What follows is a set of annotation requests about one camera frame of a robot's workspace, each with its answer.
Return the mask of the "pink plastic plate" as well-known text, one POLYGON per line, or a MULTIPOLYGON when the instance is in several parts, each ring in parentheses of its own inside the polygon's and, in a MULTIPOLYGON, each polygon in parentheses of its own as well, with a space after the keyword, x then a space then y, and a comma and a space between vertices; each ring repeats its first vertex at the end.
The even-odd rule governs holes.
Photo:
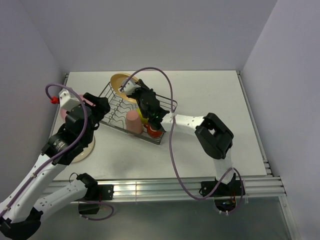
MULTIPOLYGON (((92 103, 91 101, 85 99, 82 94, 80 94, 79 96, 80 96, 80 98, 81 98, 85 103, 87 103, 88 105, 90 105, 90 106, 93 105, 93 103, 92 103)), ((60 116, 61 116, 61 119, 62 119, 63 121, 65 121, 66 116, 67 116, 67 111, 66 111, 65 109, 61 108, 61 109, 60 109, 60 116)))

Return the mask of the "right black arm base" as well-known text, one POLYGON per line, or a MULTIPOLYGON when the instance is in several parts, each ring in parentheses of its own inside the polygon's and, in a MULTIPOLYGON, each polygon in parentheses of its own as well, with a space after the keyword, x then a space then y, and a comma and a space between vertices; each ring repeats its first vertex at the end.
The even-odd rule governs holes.
POLYGON ((228 216, 244 200, 246 190, 243 182, 233 180, 228 184, 221 183, 216 190, 209 196, 214 198, 214 205, 219 214, 228 216))

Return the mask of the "aluminium front rail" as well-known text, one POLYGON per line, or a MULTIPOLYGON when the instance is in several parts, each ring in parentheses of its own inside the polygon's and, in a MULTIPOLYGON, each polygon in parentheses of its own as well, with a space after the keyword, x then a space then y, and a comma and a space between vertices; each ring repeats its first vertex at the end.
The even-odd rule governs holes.
MULTIPOLYGON (((112 201, 160 202, 191 200, 175 178, 98 180, 99 185, 113 185, 112 201)), ((280 177, 247 177, 244 179, 247 198, 284 197, 286 191, 280 177)))

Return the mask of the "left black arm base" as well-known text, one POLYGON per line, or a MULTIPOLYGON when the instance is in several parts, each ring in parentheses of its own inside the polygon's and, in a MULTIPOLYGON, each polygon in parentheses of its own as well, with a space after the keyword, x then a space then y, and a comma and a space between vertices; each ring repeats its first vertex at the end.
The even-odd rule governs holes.
POLYGON ((84 196, 79 198, 78 213, 84 217, 89 215, 96 215, 102 207, 102 201, 112 200, 114 193, 114 186, 112 184, 99 185, 98 182, 89 174, 72 173, 76 178, 69 182, 72 184, 75 181, 80 181, 84 185, 84 196))

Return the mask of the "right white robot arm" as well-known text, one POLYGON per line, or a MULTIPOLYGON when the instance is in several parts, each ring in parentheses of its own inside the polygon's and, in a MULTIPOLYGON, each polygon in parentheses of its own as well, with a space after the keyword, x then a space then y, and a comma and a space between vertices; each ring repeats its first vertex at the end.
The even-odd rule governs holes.
POLYGON ((152 88, 139 79, 130 79, 121 84, 128 98, 136 100, 142 117, 155 131, 169 132, 172 127, 180 133, 196 136, 204 152, 213 159, 216 170, 216 189, 222 195, 229 194, 233 188, 234 170, 229 153, 234 135, 214 113, 206 116, 187 116, 174 114, 173 110, 161 107, 160 100, 152 88))

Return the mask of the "pink plastic cup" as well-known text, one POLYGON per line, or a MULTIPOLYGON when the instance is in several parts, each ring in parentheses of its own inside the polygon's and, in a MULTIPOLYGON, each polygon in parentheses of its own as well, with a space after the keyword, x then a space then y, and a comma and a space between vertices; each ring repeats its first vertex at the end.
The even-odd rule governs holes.
POLYGON ((136 110, 130 110, 125 116, 126 129, 135 134, 141 134, 143 132, 143 125, 139 114, 136 110))

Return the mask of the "orange brown ceramic mug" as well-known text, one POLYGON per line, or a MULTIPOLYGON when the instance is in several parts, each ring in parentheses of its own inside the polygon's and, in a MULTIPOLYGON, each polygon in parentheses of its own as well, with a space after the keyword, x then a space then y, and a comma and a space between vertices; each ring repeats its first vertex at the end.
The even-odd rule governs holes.
POLYGON ((146 129, 147 134, 152 138, 159 138, 163 133, 159 130, 154 130, 148 123, 145 123, 143 127, 146 129))

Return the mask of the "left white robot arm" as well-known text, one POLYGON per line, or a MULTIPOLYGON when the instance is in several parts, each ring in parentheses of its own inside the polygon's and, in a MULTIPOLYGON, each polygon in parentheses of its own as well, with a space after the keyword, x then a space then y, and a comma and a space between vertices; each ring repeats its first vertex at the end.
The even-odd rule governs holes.
POLYGON ((66 107, 63 125, 41 150, 36 163, 20 185, 0 204, 0 231, 12 240, 27 240, 49 216, 77 200, 98 201, 101 188, 89 174, 78 174, 64 188, 43 197, 54 178, 94 139, 94 131, 110 111, 109 100, 90 93, 84 104, 66 107))

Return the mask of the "lime green bowl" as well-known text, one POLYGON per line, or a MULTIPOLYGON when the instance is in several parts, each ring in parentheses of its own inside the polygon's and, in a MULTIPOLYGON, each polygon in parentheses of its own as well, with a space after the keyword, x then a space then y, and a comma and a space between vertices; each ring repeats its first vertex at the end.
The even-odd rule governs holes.
POLYGON ((143 117, 142 112, 141 112, 141 110, 140 110, 139 107, 136 109, 136 111, 137 111, 137 113, 138 113, 138 116, 139 116, 139 118, 140 118, 141 123, 142 123, 143 125, 147 124, 149 119, 143 117))

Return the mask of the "cream yellow floral plate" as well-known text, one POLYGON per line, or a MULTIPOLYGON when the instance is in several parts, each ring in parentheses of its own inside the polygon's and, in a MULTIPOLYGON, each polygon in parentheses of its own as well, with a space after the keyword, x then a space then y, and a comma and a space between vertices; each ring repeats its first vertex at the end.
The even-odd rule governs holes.
POLYGON ((92 142, 88 145, 88 147, 85 147, 83 151, 72 160, 71 164, 78 163, 84 160, 85 158, 87 158, 93 151, 95 144, 96 144, 96 138, 94 136, 92 139, 92 142))

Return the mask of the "orange plastic plate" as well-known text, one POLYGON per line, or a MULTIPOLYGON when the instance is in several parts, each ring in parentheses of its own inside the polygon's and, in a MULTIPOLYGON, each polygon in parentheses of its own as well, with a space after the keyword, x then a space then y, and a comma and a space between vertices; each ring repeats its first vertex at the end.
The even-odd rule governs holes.
POLYGON ((136 104, 137 101, 135 99, 127 97, 124 92, 120 92, 120 90, 119 90, 122 86, 123 81, 125 81, 129 77, 130 77, 130 74, 128 74, 128 73, 118 72, 110 78, 110 84, 111 84, 112 89, 115 91, 115 93, 119 97, 121 97, 125 101, 136 104))

